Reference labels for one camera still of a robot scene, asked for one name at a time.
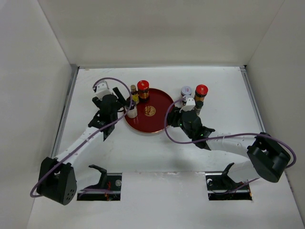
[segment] round red plate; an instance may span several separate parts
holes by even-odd
[[[156,133],[164,129],[164,118],[168,107],[173,103],[172,98],[165,92],[150,88],[149,101],[137,104],[138,116],[125,119],[135,130],[143,133]]]

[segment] white table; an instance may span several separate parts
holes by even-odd
[[[209,87],[200,113],[203,124],[224,133],[260,132],[251,98],[239,67],[163,67],[80,70],[59,152],[83,132],[97,108],[92,85],[102,77],[126,84],[141,79],[166,91],[173,100],[180,89]],[[111,88],[124,87],[108,81]],[[179,128],[169,128],[180,141],[189,139]],[[123,172],[122,198],[114,202],[78,202],[61,206],[46,198],[35,200],[28,228],[304,228],[285,175],[277,184],[262,179],[251,184],[253,201],[209,201],[204,173],[223,170],[242,156],[177,145],[161,132],[140,134],[125,121],[116,124],[83,163],[108,172]]]

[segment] small bottle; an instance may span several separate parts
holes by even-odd
[[[146,80],[138,82],[139,99],[142,102],[149,100],[149,83]]]
[[[125,106],[125,109],[127,110],[129,108],[129,105],[130,105],[130,98],[128,98],[126,100],[127,102],[127,106]],[[137,105],[135,104],[135,101],[132,100],[132,106],[130,108],[130,110],[127,112],[127,116],[129,118],[135,118],[136,116],[138,116],[138,111],[137,111]]]
[[[201,111],[202,107],[203,107],[203,102],[201,100],[196,101],[196,105],[194,107],[194,110],[195,110],[197,116],[200,114],[200,111]]]
[[[194,97],[195,102],[198,100],[203,102],[205,96],[208,94],[208,91],[209,89],[207,86],[203,84],[198,85],[195,90],[195,97]]]
[[[183,96],[182,98],[183,98],[183,100],[182,100],[182,106],[185,106],[186,105],[186,101],[187,101],[187,99],[188,98],[191,98],[192,96],[191,95],[185,95],[185,96]]]
[[[185,96],[185,95],[192,95],[192,89],[189,86],[183,86],[181,88],[181,97]]]
[[[139,95],[138,95],[138,92],[137,92],[137,89],[136,89],[135,85],[131,85],[130,90],[131,90],[131,93],[132,93],[132,100],[135,101],[135,104],[138,104],[139,103]]]

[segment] purple cable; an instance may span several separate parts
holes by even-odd
[[[61,160],[59,163],[57,163],[52,169],[50,169],[38,182],[36,185],[34,185],[34,187],[32,188],[32,190],[30,191],[30,197],[32,198],[37,198],[37,197],[41,197],[42,195],[34,195],[34,191],[36,190],[36,188],[51,174],[54,172],[55,169],[57,169],[64,161],[66,161],[68,158],[70,158],[73,154],[75,154],[80,148],[83,147],[84,144],[86,144],[89,140],[91,139],[92,137],[94,137],[98,132],[102,131],[103,129],[105,128],[108,128],[109,126],[113,125],[113,124],[116,124],[118,121],[120,121],[122,118],[125,117],[125,115],[127,115],[127,112],[130,110],[131,106],[132,106],[132,94],[128,88],[128,86],[123,83],[121,80],[118,80],[118,79],[115,79],[115,78],[112,78],[112,77],[105,77],[105,78],[101,78],[100,80],[98,80],[94,85],[93,85],[93,88],[95,88],[95,86],[102,80],[115,80],[117,82],[120,82],[121,84],[124,85],[124,87],[126,87],[129,95],[130,95],[130,104],[129,104],[129,107],[128,109],[126,110],[125,114],[123,114],[121,117],[119,117],[117,120],[113,121],[112,123],[109,123],[108,125],[98,129],[97,131],[95,131],[92,135],[90,135],[88,137],[88,139],[84,140],[78,147],[76,147],[71,153],[69,153],[63,160]]]
[[[293,161],[291,162],[291,164],[287,165],[286,168],[290,168],[291,166],[293,166],[293,165],[296,163],[296,155],[295,155],[295,152],[293,151],[293,149],[292,149],[290,146],[288,146],[286,143],[282,142],[281,140],[278,140],[278,139],[276,139],[276,138],[274,138],[274,137],[262,135],[262,134],[256,134],[256,133],[242,133],[242,134],[235,134],[235,135],[226,135],[226,136],[218,136],[218,137],[203,138],[203,139],[196,140],[196,141],[191,141],[191,142],[178,142],[178,141],[172,139],[172,137],[170,137],[170,135],[168,134],[167,128],[166,128],[166,126],[167,126],[167,115],[168,115],[168,113],[170,112],[171,107],[174,106],[176,103],[181,102],[182,100],[183,100],[183,99],[178,99],[178,100],[176,100],[175,102],[173,102],[173,103],[168,107],[168,109],[167,109],[167,111],[166,111],[166,114],[165,114],[165,119],[164,119],[164,130],[165,130],[166,135],[168,136],[168,138],[169,138],[171,141],[173,141],[173,142],[175,142],[175,143],[177,143],[177,144],[192,144],[192,143],[203,142],[203,141],[207,141],[207,140],[223,139],[223,138],[231,138],[231,137],[239,137],[239,136],[246,136],[246,135],[264,137],[264,138],[268,138],[268,139],[271,139],[271,140],[273,140],[273,141],[278,142],[279,144],[285,146],[285,147],[290,151],[290,153],[291,153],[292,156],[293,156]],[[236,190],[238,190],[238,189],[240,189],[240,188],[242,188],[242,187],[248,185],[249,183],[251,183],[251,182],[253,182],[253,181],[257,180],[257,179],[258,179],[258,178],[252,179],[252,180],[250,180],[250,181],[244,183],[243,185],[241,185],[240,187],[238,187],[238,188],[236,188],[236,189],[234,189],[234,190],[226,191],[224,194],[235,192]]]

